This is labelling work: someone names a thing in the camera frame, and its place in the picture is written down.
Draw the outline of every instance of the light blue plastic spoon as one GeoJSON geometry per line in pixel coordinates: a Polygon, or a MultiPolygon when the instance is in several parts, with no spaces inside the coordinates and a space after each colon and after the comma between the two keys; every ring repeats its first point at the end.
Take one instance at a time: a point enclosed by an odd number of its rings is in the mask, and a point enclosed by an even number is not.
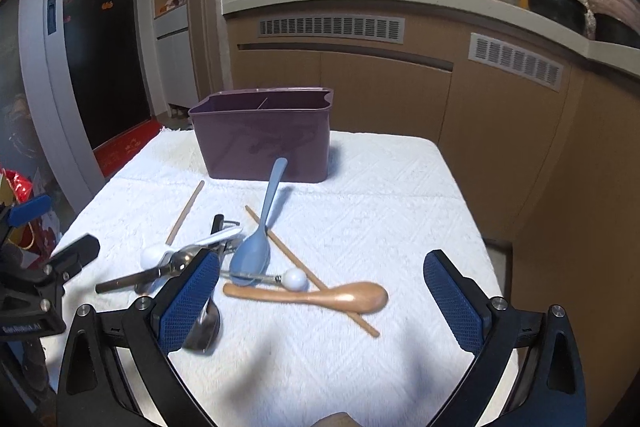
{"type": "MultiPolygon", "coordinates": [[[[230,272],[259,274],[266,272],[271,258],[269,240],[267,239],[267,217],[271,210],[273,197],[276,195],[276,190],[286,168],[286,158],[278,158],[273,164],[267,193],[264,195],[264,203],[262,204],[260,225],[258,225],[258,230],[242,241],[236,253],[234,253],[229,264],[230,272]]],[[[256,279],[240,279],[238,277],[231,277],[231,280],[238,286],[249,286],[258,282],[256,279]]]]}

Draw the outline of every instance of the black door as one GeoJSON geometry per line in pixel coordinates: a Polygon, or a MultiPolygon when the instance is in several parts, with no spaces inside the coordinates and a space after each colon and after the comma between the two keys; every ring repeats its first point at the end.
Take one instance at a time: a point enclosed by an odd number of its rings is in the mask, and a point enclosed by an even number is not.
{"type": "Polygon", "coordinates": [[[92,148],[148,120],[134,0],[64,0],[66,59],[92,148]]]}

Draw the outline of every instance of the floor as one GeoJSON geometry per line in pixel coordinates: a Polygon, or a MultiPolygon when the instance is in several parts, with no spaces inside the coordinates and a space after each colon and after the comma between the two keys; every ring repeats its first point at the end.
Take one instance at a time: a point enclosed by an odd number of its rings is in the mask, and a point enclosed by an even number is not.
{"type": "Polygon", "coordinates": [[[162,125],[167,127],[168,129],[174,131],[187,131],[193,129],[193,124],[191,123],[191,118],[188,117],[171,117],[171,115],[167,112],[156,115],[156,120],[158,120],[162,125]]]}
{"type": "Polygon", "coordinates": [[[492,241],[485,241],[486,251],[491,264],[494,265],[495,276],[502,296],[507,300],[511,293],[511,248],[508,245],[498,245],[492,241]]]}

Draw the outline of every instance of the wooden chopstick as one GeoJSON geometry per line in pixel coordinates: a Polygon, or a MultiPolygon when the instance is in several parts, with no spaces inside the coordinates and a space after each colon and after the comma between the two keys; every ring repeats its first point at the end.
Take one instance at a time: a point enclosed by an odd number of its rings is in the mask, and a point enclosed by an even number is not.
{"type": "MultiPolygon", "coordinates": [[[[248,204],[244,206],[244,209],[247,211],[247,213],[249,213],[249,215],[254,219],[256,223],[258,224],[260,223],[260,218],[251,209],[251,207],[248,204]]],[[[280,248],[280,250],[282,250],[282,253],[286,255],[294,265],[296,265],[304,273],[306,273],[306,276],[309,277],[309,280],[313,284],[315,284],[318,287],[318,289],[321,289],[321,290],[328,289],[327,285],[324,284],[321,280],[319,280],[318,277],[316,277],[316,274],[314,274],[311,270],[309,270],[305,266],[305,264],[302,263],[302,261],[300,261],[300,259],[298,259],[295,256],[295,254],[289,250],[289,248],[287,248],[287,245],[285,245],[280,240],[280,238],[271,231],[271,229],[267,229],[267,235],[269,236],[269,239],[271,239],[275,243],[276,247],[280,248]]],[[[346,315],[349,316],[351,320],[353,320],[363,330],[367,331],[367,333],[369,333],[375,339],[380,336],[380,332],[376,328],[374,328],[371,324],[369,324],[365,319],[363,319],[362,316],[358,315],[355,312],[345,312],[345,313],[346,315]]]]}
{"type": "Polygon", "coordinates": [[[171,229],[171,232],[169,232],[169,237],[166,238],[165,243],[168,244],[169,246],[171,246],[172,243],[174,242],[175,236],[178,235],[178,230],[180,230],[180,227],[184,223],[184,220],[187,218],[187,214],[189,214],[189,211],[191,210],[191,207],[193,206],[194,201],[198,197],[198,194],[200,193],[203,187],[204,187],[204,180],[200,180],[200,183],[198,183],[198,186],[193,191],[191,198],[189,198],[189,201],[187,201],[187,204],[185,204],[184,208],[180,213],[180,216],[178,216],[178,219],[175,221],[174,227],[171,229]]]}

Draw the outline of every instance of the black pot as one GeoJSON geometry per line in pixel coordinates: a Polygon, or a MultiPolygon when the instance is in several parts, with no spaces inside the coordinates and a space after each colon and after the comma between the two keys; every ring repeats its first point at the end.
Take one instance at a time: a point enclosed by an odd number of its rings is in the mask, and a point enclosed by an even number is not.
{"type": "Polygon", "coordinates": [[[584,35],[587,9],[578,0],[529,0],[529,9],[584,35]]]}
{"type": "Polygon", "coordinates": [[[640,49],[640,35],[633,28],[618,19],[604,15],[604,13],[594,13],[593,15],[596,17],[597,41],[613,42],[640,49]]]}

